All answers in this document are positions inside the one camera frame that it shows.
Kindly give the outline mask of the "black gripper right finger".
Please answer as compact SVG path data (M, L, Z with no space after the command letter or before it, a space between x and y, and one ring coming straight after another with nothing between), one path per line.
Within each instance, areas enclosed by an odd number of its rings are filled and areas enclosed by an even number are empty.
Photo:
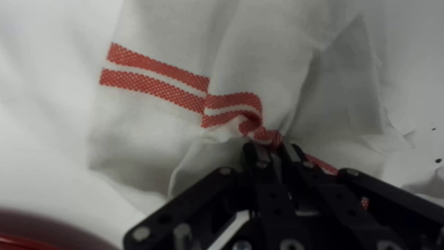
M318 171L298 146L282 143L279 154L283 162L282 171L286 183L294 186L311 186L314 183Z

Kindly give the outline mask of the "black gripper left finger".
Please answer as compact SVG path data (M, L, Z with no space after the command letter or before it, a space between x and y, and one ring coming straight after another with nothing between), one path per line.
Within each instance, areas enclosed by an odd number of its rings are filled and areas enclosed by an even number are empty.
M247 176L255 183L278 183L275 162L267 146L249 141L242 148L242 162Z

